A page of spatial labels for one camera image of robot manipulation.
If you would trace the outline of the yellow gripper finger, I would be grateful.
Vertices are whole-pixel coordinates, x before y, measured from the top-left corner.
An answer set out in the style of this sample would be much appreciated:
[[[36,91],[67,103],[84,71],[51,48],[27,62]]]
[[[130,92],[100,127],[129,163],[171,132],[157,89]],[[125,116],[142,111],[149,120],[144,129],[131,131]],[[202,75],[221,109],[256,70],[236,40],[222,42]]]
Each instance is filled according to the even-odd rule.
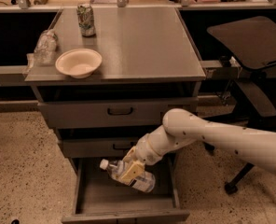
[[[131,162],[133,160],[135,154],[135,147],[132,147],[127,154],[125,155],[125,157],[123,158],[124,162]]]
[[[125,169],[119,176],[119,180],[125,184],[129,184],[134,178],[141,175],[145,171],[145,166],[139,161],[131,161],[125,163]]]

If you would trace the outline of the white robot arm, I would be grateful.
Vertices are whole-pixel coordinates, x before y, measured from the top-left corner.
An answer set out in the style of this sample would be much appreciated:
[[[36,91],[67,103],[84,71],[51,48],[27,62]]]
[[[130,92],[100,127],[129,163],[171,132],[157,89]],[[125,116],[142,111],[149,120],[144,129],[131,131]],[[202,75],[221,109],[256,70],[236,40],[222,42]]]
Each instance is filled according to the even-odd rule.
[[[162,124],[139,139],[123,158],[123,181],[143,173],[169,152],[201,141],[276,175],[276,133],[201,119],[184,109],[171,109]]]

